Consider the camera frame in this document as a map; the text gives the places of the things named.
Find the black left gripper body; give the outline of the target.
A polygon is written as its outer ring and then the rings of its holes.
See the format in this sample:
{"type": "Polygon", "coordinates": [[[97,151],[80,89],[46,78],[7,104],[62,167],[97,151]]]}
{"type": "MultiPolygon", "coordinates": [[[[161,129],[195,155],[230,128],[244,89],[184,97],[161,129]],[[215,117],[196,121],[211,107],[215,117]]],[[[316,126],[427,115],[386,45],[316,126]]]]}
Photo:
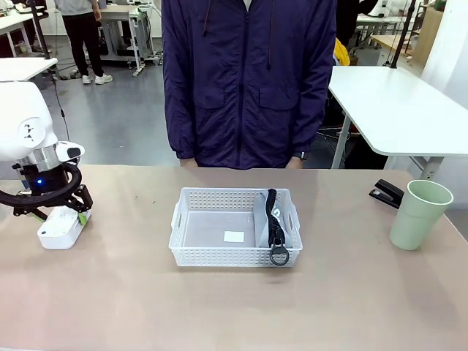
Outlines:
{"type": "Polygon", "coordinates": [[[75,165],[64,163],[51,170],[38,171],[35,165],[18,168],[31,190],[30,196],[16,195],[13,207],[36,208],[65,200],[75,191],[75,165]]]}

